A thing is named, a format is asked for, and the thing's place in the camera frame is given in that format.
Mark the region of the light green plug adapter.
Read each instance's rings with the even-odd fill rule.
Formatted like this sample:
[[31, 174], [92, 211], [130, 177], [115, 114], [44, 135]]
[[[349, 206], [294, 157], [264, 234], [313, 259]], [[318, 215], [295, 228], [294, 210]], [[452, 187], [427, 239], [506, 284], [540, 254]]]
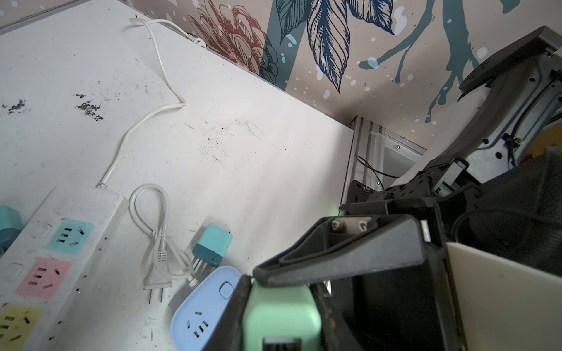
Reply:
[[307, 285], [255, 282], [242, 319], [243, 350], [320, 350], [322, 321]]

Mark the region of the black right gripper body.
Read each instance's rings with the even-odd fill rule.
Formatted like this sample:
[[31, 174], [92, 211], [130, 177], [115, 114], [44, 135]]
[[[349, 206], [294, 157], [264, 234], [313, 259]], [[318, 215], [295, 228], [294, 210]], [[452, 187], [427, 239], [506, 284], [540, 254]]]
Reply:
[[466, 350], [445, 227], [430, 197], [346, 203], [345, 215], [410, 215], [421, 228], [417, 266], [332, 282], [332, 294], [365, 350]]

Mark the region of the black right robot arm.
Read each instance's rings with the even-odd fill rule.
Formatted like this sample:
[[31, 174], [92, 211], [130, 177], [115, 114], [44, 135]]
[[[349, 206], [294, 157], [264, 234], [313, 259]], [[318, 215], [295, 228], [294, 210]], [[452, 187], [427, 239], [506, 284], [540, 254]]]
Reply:
[[561, 275], [561, 150], [526, 152], [561, 116], [561, 36], [542, 26], [461, 84], [484, 102], [405, 184], [351, 182], [339, 216], [319, 219], [245, 283], [247, 311], [279, 310], [261, 350], [303, 350], [297, 307], [322, 350], [464, 350], [449, 244]]

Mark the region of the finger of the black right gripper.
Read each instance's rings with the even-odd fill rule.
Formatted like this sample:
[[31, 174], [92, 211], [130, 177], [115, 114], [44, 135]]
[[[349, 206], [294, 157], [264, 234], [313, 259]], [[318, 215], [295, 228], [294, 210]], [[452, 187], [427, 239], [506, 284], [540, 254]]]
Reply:
[[411, 215], [319, 219], [294, 245], [253, 269], [268, 288], [311, 285], [424, 263], [420, 222]]

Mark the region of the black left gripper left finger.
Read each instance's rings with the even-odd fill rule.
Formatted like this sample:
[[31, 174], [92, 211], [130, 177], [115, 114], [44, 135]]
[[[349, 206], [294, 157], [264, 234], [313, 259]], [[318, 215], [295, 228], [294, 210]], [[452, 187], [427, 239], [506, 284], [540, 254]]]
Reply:
[[242, 320], [251, 288], [251, 277], [242, 275], [203, 351], [242, 350]]

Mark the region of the blue rounded power strip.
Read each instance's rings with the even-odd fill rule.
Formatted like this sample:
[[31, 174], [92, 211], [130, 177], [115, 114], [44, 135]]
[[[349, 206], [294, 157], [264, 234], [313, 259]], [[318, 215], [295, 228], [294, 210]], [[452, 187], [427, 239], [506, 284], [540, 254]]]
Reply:
[[191, 292], [171, 321], [171, 339], [177, 350], [205, 348], [240, 278], [234, 267], [221, 266]]

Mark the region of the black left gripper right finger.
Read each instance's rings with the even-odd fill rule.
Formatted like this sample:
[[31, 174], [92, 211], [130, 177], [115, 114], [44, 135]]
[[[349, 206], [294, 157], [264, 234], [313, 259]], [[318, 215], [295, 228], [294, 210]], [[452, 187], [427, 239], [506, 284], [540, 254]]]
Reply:
[[362, 350], [326, 285], [315, 283], [310, 290], [321, 316], [322, 350]]

